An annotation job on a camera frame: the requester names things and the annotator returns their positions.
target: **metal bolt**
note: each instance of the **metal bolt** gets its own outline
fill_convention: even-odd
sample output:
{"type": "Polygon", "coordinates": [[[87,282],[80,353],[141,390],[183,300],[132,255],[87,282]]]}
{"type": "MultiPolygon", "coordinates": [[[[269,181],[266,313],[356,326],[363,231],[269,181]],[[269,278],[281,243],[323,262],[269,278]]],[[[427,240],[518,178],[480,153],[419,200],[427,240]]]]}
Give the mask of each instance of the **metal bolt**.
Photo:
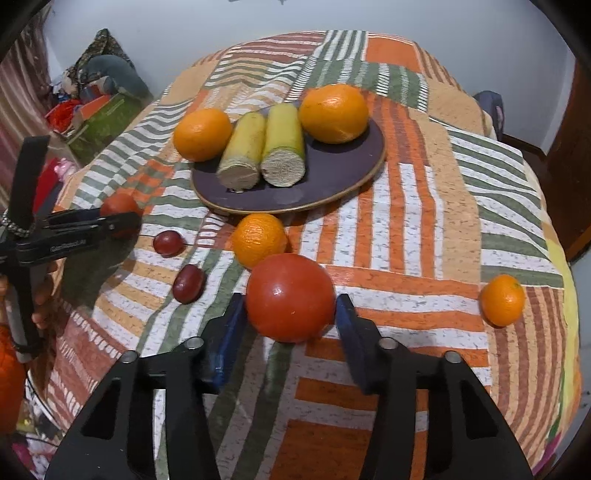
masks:
{"type": "Polygon", "coordinates": [[[131,363],[135,362],[138,359],[138,357],[139,357],[138,352],[136,352],[134,350],[127,350],[126,352],[123,353],[123,355],[121,355],[121,357],[119,358],[119,361],[124,364],[131,364],[131,363]]]}
{"type": "Polygon", "coordinates": [[[384,350],[394,350],[398,346],[398,342],[392,337],[382,337],[378,341],[378,345],[384,350]]]}
{"type": "Polygon", "coordinates": [[[459,364],[462,362],[462,357],[459,353],[455,352],[454,350],[448,350],[447,352],[445,352],[443,356],[445,357],[445,360],[447,360],[451,364],[459,364]]]}
{"type": "Polygon", "coordinates": [[[189,350],[195,350],[196,348],[199,348],[201,346],[203,346],[205,342],[203,341],[203,339],[201,337],[191,337],[191,338],[187,338],[183,344],[185,345],[186,348],[188,348],[189,350]]]}

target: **red tomato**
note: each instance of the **red tomato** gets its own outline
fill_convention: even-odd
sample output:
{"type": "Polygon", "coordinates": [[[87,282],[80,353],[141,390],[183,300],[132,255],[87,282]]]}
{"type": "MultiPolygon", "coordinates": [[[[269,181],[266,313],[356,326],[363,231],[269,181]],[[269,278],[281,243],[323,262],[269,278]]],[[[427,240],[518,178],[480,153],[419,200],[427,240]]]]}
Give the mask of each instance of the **red tomato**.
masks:
{"type": "MultiPolygon", "coordinates": [[[[114,193],[110,197],[107,197],[100,207],[100,216],[106,217],[108,215],[114,215],[116,213],[135,212],[140,217],[142,216],[142,210],[131,195],[126,193],[114,193]]],[[[127,238],[137,233],[134,230],[123,230],[115,233],[115,238],[127,238]]]]}
{"type": "Polygon", "coordinates": [[[248,319],[278,342],[304,342],[335,319],[335,289],[318,263],[296,254],[266,257],[246,285],[248,319]]]}

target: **tablecloth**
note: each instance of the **tablecloth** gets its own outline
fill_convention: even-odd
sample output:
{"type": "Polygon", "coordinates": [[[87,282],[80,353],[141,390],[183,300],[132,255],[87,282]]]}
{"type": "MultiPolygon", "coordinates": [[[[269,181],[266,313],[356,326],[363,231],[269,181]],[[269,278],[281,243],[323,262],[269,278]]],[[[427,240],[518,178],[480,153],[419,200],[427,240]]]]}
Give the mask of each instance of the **tablecloth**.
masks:
{"type": "MultiPolygon", "coordinates": [[[[205,107],[236,119],[330,83],[362,89],[387,158],[349,196],[282,215],[292,251],[323,265],[383,334],[417,352],[459,351],[530,465],[547,459],[578,405],[578,317],[537,179],[518,150],[488,138],[476,101],[428,52],[351,30],[277,35],[200,59],[65,187],[58,209],[100,206],[123,191],[145,210],[137,240],[105,242],[61,266],[54,348],[31,375],[62,429],[123,351],[168,351],[244,292],[249,273],[228,244],[237,218],[196,197],[191,164],[171,142],[179,120],[205,107]],[[166,229],[184,236],[183,254],[154,252],[152,238],[166,229]],[[187,263],[208,280],[198,301],[181,305],[170,289],[187,263]],[[505,329],[488,326],[478,306],[499,273],[519,279],[527,297],[523,319],[505,329]]],[[[229,384],[205,399],[222,478],[358,478],[376,398],[361,394],[344,360],[334,328],[301,345],[248,329],[229,384]]],[[[417,395],[412,478],[422,478],[425,393],[417,395]]],[[[154,408],[166,478],[162,392],[154,408]]]]}

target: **plate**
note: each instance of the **plate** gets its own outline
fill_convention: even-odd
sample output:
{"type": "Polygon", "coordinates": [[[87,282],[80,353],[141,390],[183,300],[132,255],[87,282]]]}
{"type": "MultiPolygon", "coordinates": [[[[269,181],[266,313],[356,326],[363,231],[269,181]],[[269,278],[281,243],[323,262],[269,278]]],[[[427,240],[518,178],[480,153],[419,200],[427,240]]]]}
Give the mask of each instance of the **plate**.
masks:
{"type": "MultiPolygon", "coordinates": [[[[266,115],[268,108],[260,110],[266,115]]],[[[220,158],[194,163],[191,179],[195,193],[208,207],[238,215],[308,210],[337,200],[357,189],[378,172],[385,158],[379,126],[370,119],[357,139],[329,145],[304,134],[306,174],[291,187],[274,187],[261,176],[254,188],[233,192],[216,177],[220,158]]]]}

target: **sugarcane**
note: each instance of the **sugarcane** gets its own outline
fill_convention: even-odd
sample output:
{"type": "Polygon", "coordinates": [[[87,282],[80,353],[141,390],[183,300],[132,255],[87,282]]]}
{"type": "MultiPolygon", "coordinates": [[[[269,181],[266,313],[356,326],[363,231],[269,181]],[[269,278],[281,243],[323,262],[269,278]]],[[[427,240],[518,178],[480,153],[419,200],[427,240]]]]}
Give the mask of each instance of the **sugarcane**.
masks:
{"type": "Polygon", "coordinates": [[[269,109],[261,173],[275,187],[291,187],[306,173],[304,135],[298,110],[292,103],[269,109]]]}
{"type": "Polygon", "coordinates": [[[227,189],[242,192],[259,181],[266,120],[258,112],[243,115],[224,150],[217,179],[227,189]]]}

